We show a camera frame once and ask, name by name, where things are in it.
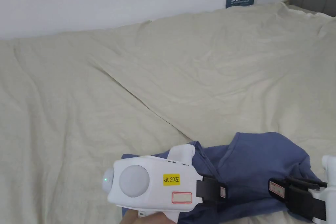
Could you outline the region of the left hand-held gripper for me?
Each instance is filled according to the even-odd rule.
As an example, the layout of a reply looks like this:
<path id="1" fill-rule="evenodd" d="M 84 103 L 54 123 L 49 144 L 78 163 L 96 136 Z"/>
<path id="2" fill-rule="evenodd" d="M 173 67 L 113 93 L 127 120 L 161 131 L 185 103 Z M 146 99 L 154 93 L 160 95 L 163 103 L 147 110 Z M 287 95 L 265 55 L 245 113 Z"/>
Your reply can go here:
<path id="1" fill-rule="evenodd" d="M 228 199 L 228 185 L 214 177 L 204 177 L 192 165 L 194 145 L 170 149 L 167 158 L 146 155 L 117 160 L 102 177 L 102 190 L 108 202 L 136 210 L 139 217 L 163 213 L 178 222 L 182 212 L 192 211 L 206 201 L 219 203 Z"/>

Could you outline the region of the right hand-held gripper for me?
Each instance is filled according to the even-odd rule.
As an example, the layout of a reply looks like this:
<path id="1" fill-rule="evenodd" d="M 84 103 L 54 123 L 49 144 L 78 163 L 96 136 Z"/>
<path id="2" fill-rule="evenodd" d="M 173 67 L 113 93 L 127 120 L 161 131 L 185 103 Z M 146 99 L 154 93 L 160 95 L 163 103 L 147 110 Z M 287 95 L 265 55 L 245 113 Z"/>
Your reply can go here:
<path id="1" fill-rule="evenodd" d="M 308 221 L 336 220 L 336 157 L 325 155 L 322 166 L 327 182 L 287 176 L 270 178 L 269 194 L 279 201 L 288 195 L 288 210 Z"/>

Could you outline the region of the person's left hand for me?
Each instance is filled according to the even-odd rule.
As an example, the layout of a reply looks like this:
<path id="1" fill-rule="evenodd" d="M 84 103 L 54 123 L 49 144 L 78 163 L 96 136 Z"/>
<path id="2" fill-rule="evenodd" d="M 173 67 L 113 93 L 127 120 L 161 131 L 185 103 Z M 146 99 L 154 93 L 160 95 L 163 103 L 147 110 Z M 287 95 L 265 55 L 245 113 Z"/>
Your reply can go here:
<path id="1" fill-rule="evenodd" d="M 120 224 L 175 224 L 164 213 L 158 212 L 146 217 L 138 217 L 138 211 L 128 210 Z"/>

